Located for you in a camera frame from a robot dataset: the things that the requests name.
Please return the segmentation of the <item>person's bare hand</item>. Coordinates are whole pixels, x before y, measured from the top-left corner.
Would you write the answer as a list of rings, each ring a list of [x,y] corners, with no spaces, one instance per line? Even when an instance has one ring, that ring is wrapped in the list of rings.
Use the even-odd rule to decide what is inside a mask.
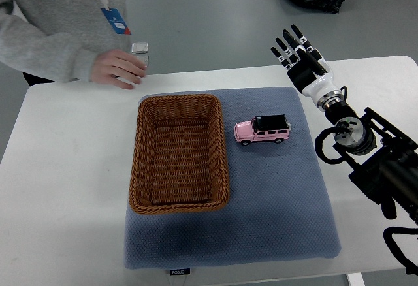
[[[131,90],[145,76],[146,66],[141,60],[122,50],[113,49],[95,58],[90,81]]]

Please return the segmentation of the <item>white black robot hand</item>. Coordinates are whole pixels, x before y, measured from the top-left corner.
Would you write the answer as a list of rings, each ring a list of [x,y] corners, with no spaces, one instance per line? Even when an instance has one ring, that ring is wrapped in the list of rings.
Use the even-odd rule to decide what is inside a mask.
[[[298,40],[284,29],[283,37],[289,47],[280,38],[275,38],[284,56],[275,47],[270,48],[281,65],[288,70],[290,81],[299,93],[311,98],[316,107],[329,107],[342,102],[343,93],[334,84],[330,66],[317,50],[307,51],[310,49],[310,41],[295,24],[291,25],[291,29]]]

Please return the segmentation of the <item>grey sweater sleeve forearm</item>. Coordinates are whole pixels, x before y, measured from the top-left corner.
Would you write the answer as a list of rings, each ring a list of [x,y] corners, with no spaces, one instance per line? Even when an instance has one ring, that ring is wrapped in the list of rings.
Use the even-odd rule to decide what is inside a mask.
[[[96,57],[130,49],[100,0],[1,0],[1,62],[55,82],[89,81]]]

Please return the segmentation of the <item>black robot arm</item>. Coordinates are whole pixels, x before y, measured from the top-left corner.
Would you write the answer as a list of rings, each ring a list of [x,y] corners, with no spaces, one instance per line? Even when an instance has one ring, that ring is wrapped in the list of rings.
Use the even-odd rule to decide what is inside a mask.
[[[349,179],[387,219],[396,219],[399,204],[417,221],[417,143],[371,108],[358,116],[347,103],[347,88],[334,84],[331,67],[296,25],[276,43],[271,51],[296,90],[331,123],[315,139],[318,158],[347,163],[353,169]]]

